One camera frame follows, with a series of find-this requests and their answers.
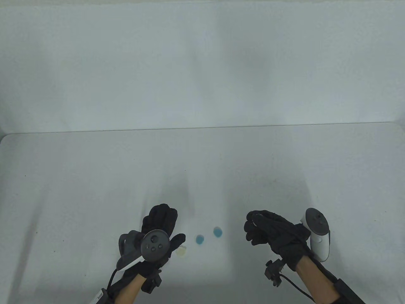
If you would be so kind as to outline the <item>person's left hand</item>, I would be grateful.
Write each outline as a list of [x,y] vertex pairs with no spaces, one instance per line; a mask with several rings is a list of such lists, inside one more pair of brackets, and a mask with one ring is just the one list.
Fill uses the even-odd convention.
[[[168,237],[171,237],[176,221],[178,218],[178,212],[176,209],[169,207],[167,204],[160,204],[154,206],[149,215],[143,218],[143,225],[141,228],[142,233],[147,233],[155,229],[160,229],[166,232]],[[160,273],[160,269],[169,261],[172,252],[178,249],[186,240],[186,236],[183,233],[177,234],[170,240],[170,249],[156,262],[139,262],[126,270],[122,276],[122,279],[132,280],[136,275],[140,275],[143,278],[154,278]]]

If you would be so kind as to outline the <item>person's right hand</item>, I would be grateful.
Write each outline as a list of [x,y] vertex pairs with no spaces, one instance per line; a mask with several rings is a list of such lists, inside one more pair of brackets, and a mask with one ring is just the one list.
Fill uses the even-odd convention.
[[253,246],[268,244],[293,271],[304,256],[314,256],[307,245],[310,232],[304,225],[293,224],[273,212],[250,211],[246,217],[244,231],[246,240]]

